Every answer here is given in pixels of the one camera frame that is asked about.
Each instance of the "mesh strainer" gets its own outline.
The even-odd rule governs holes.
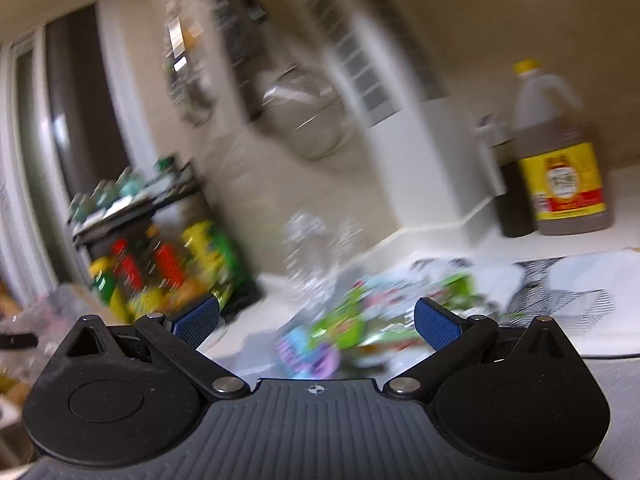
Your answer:
[[[293,66],[265,92],[262,105],[290,149],[308,160],[342,142],[344,106],[324,76]]]

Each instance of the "beige wall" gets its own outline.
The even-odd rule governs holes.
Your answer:
[[[140,101],[160,153],[196,158],[234,233],[260,270],[282,272],[282,225],[307,210],[337,226],[349,219],[363,229],[368,248],[396,230],[386,199],[357,132],[331,158],[309,163],[247,121],[236,84],[210,14],[205,48],[212,61],[217,97],[212,120],[184,126],[166,94],[162,39],[166,0],[118,0],[120,25]],[[271,9],[283,10],[276,1]],[[289,22],[274,16],[276,23]]]
[[[511,66],[537,58],[579,92],[607,164],[640,160],[640,0],[404,0],[469,124],[511,112]]]

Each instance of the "green bottle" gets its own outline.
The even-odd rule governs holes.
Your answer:
[[[94,287],[100,295],[102,302],[123,322],[131,323],[131,316],[127,309],[127,303],[122,291],[118,288],[118,282],[111,273],[111,263],[105,256],[95,260],[89,273],[94,279]]]

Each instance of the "clear plastic bottle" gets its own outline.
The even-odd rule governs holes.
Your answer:
[[[513,118],[516,154],[538,230],[569,235],[610,227],[594,128],[582,118],[580,99],[561,77],[543,74],[535,60],[514,69],[521,81]]]

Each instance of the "silver bolt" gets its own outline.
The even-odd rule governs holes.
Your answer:
[[[396,377],[391,379],[389,387],[395,394],[412,394],[420,388],[420,381],[412,377]]]
[[[212,386],[220,394],[232,394],[244,387],[244,381],[238,377],[220,377]]]

